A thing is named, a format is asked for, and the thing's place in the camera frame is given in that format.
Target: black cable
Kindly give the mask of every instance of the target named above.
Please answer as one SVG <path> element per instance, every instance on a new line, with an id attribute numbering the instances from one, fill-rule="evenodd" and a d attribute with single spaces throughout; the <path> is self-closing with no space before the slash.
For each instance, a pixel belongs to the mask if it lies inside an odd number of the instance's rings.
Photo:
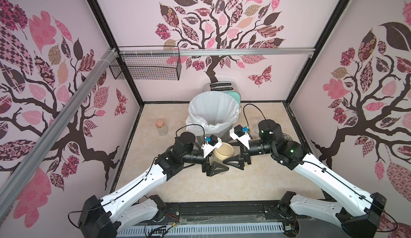
<path id="1" fill-rule="evenodd" d="M 150 173 L 151 168 L 152 168 L 152 166 L 153 166 L 154 161 L 156 160 L 156 158 L 158 158 L 158 157 L 155 157 L 155 158 L 153 159 L 153 162 L 151 163 L 150 169 L 148 169 L 146 176 L 148 175 L 148 173 Z M 144 179 L 142 178 L 142 179 L 140 180 L 140 182 L 138 182 L 136 185 L 134 185 L 132 188 L 130 188 L 130 189 L 129 189 L 128 191 L 126 191 L 125 193 L 121 194 L 119 197 L 115 198 L 113 201 L 116 201 L 116 200 L 119 199 L 121 196 L 123 196 L 124 194 L 128 193 L 130 190 L 132 190 L 132 189 L 135 188 L 138 184 L 140 184 L 143 180 L 144 180 Z M 109 201 L 108 203 L 106 203 L 106 204 L 104 204 L 104 205 L 101 205 L 100 207 L 92 208 L 92 209 L 90 209 L 90 210 L 71 211 L 71 212 L 69 212 L 69 214 L 67 214 L 67 217 L 68 217 L 70 223 L 71 223 L 72 225 L 74 225 L 74 227 L 80 229 L 77 225 L 75 225 L 75 224 L 71 221 L 71 219 L 70 219 L 70 214 L 72 214 L 72 213 L 80 213 L 80 212 L 87 212 L 87 211 L 92 211 L 92 210 L 97 210 L 97 209 L 102 208 L 102 207 L 104 207 L 104 206 L 106 206 L 106 205 L 109 205 L 110 203 L 111 203 L 111 201 Z"/>
<path id="2" fill-rule="evenodd" d="M 352 189 L 351 187 L 349 187 L 347 184 L 345 184 L 344 182 L 342 182 L 340 179 L 336 178 L 333 174 L 331 174 L 330 172 L 328 172 L 326 168 L 322 168 L 322 167 L 320 167 L 319 165 L 317 165 L 316 163 L 312 163 L 312 162 L 310 162 L 310 161 L 302 160 L 302 161 L 299 161 L 299 162 L 298 162 L 298 161 L 296 161 L 295 159 L 293 159 L 293 160 L 295 161 L 295 163 L 293 163 L 293 164 L 305 162 L 305 163 L 313 164 L 314 166 L 320 168 L 321 171 L 326 172 L 327 174 L 331 175 L 331 176 L 332 176 L 334 179 L 336 179 L 338 182 L 342 183 L 342 184 L 345 185 L 348 189 L 352 190 L 352 192 L 354 192 L 355 194 L 357 194 L 361 199 L 364 199 L 366 202 L 368 202 L 369 204 L 373 205 L 373 206 L 376 207 L 378 210 L 381 210 L 382 212 L 384 212 L 385 214 L 387 214 L 389 217 L 391 217 L 391 218 L 394 220 L 395 225 L 396 225 L 394 229 L 392 229 L 392 230 L 387 230 L 387 231 L 378 231 L 378 230 L 377 230 L 376 232 L 378 232 L 378 233 L 389 233 L 389 232 L 393 232 L 393 231 L 397 230 L 397 228 L 398 228 L 398 222 L 393 218 L 393 216 L 391 216 L 390 214 L 388 214 L 385 210 L 381 209 L 380 207 L 378 207 L 377 205 L 375 205 L 375 204 L 372 203 L 371 201 L 367 200 L 364 195 L 357 193 L 355 190 L 353 190 L 353 189 Z"/>

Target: trash bin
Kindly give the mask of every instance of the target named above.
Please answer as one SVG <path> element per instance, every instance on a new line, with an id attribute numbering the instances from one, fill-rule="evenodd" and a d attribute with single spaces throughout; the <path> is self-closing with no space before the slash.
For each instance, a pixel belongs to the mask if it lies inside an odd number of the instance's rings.
<path id="1" fill-rule="evenodd" d="M 237 122 L 239 112 L 240 106 L 232 96 L 221 91 L 206 91 L 190 102 L 185 123 L 199 124 L 205 136 L 214 134 L 225 141 L 230 137 L 229 130 Z M 187 130 L 197 136 L 198 143 L 203 141 L 201 127 L 189 126 Z"/>

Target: wire basket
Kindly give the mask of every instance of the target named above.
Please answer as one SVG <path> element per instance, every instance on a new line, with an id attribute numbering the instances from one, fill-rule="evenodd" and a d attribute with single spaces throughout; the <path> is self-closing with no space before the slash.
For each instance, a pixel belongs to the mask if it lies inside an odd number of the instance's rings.
<path id="1" fill-rule="evenodd" d="M 180 50 L 177 46 L 162 46 L 164 51 L 139 50 L 136 53 L 120 53 L 132 79 L 179 80 L 181 73 Z M 121 60 L 116 58 L 110 64 L 115 79 L 125 79 Z"/>

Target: pink leaf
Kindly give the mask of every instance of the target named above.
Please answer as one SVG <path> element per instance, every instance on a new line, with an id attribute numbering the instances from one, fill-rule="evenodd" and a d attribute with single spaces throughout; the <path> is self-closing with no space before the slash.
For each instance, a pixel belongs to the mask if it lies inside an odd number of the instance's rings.
<path id="1" fill-rule="evenodd" d="M 41 19 L 36 15 L 33 15 L 33 20 L 29 19 L 28 23 L 31 36 L 41 53 L 44 45 L 55 43 L 53 38 L 57 31 L 50 25 L 51 19 L 49 13 L 42 11 L 40 14 L 42 17 Z"/>
<path id="2" fill-rule="evenodd" d="M 104 116 L 105 113 L 106 113 L 106 112 L 105 112 L 104 110 L 99 110 L 99 111 L 96 112 L 96 115 L 97 115 L 98 117 L 102 117 L 102 116 Z"/>
<path id="3" fill-rule="evenodd" d="M 244 63 L 242 63 L 241 61 L 237 62 L 237 65 L 242 69 L 245 68 Z"/>
<path id="4" fill-rule="evenodd" d="M 375 164 L 375 174 L 377 175 L 378 179 L 381 180 L 384 177 L 384 165 L 383 161 L 378 161 L 377 164 Z"/>
<path id="5" fill-rule="evenodd" d="M 208 49 L 208 48 L 211 48 L 211 47 L 214 45 L 214 42 L 215 42 L 215 38 L 213 37 L 213 38 L 211 38 L 211 39 L 208 41 L 208 43 L 207 43 L 207 49 Z"/>
<path id="6" fill-rule="evenodd" d="M 219 24 L 220 26 L 223 26 L 223 25 L 225 25 L 226 23 L 227 23 L 226 16 L 222 14 L 222 15 L 220 16 L 220 18 L 218 19 L 218 24 Z"/>
<path id="7" fill-rule="evenodd" d="M 42 120 L 42 113 L 40 111 L 26 111 L 21 116 L 30 124 L 39 124 Z"/>
<path id="8" fill-rule="evenodd" d="M 238 33 L 238 29 L 237 29 L 237 28 L 233 28 L 233 29 L 230 29 L 230 30 L 227 32 L 227 36 L 228 36 L 230 39 L 233 39 L 233 38 L 237 35 L 237 33 Z"/>
<path id="9" fill-rule="evenodd" d="M 365 109 L 368 111 L 377 111 L 380 108 L 382 108 L 384 105 L 385 103 L 382 103 L 382 102 L 372 102 L 368 104 L 367 106 L 365 106 Z"/>
<path id="10" fill-rule="evenodd" d="M 280 0 L 273 0 L 271 2 L 271 7 L 273 8 L 273 11 L 278 7 L 279 4 L 280 4 Z"/>
<path id="11" fill-rule="evenodd" d="M 28 87 L 30 88 L 30 92 L 36 100 L 41 101 L 46 96 L 46 91 L 40 86 L 29 84 Z"/>
<path id="12" fill-rule="evenodd" d="M 382 93 L 383 95 L 393 96 L 396 91 L 397 91 L 397 84 L 395 83 L 395 80 L 393 80 L 383 87 Z"/>
<path id="13" fill-rule="evenodd" d="M 411 129 L 411 113 L 407 113 L 404 115 L 402 119 L 402 125 L 406 128 Z"/>
<path id="14" fill-rule="evenodd" d="M 63 85 L 62 87 L 60 87 L 57 90 L 56 98 L 60 102 L 68 102 L 69 101 L 69 99 L 70 99 L 69 90 L 67 90 L 67 87 L 65 85 Z"/>
<path id="15" fill-rule="evenodd" d="M 206 32 L 207 34 L 211 34 L 211 32 L 213 32 L 213 31 L 214 31 L 213 26 L 210 25 L 209 23 L 207 23 L 206 26 L 205 26 L 205 32 Z"/>

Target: beige floor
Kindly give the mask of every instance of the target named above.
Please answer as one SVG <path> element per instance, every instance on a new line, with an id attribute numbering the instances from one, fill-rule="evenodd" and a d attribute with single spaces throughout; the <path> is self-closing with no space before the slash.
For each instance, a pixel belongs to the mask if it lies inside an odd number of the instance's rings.
<path id="1" fill-rule="evenodd" d="M 242 126 L 246 125 L 243 115 L 244 105 L 241 104 L 238 119 L 238 123 Z M 255 105 L 262 110 L 267 119 L 279 123 L 283 133 L 298 141 L 282 103 L 255 103 Z M 252 106 L 247 106 L 245 112 L 253 136 L 255 130 L 258 132 L 257 122 L 262 117 Z M 188 104 L 144 106 L 117 188 L 140 175 L 150 166 L 155 156 L 163 153 L 174 143 L 175 132 L 185 126 L 187 116 Z M 168 127 L 168 134 L 165 136 L 157 133 L 155 121 L 159 118 L 163 119 Z M 254 156 L 251 160 L 252 164 L 246 164 L 243 171 L 231 166 L 226 173 L 212 177 L 207 177 L 201 172 L 201 165 L 183 169 L 165 184 L 151 190 L 147 196 L 158 194 L 165 202 L 251 201 L 279 200 L 286 191 L 294 191 L 313 199 L 324 198 L 316 184 L 276 163 L 270 155 Z"/>

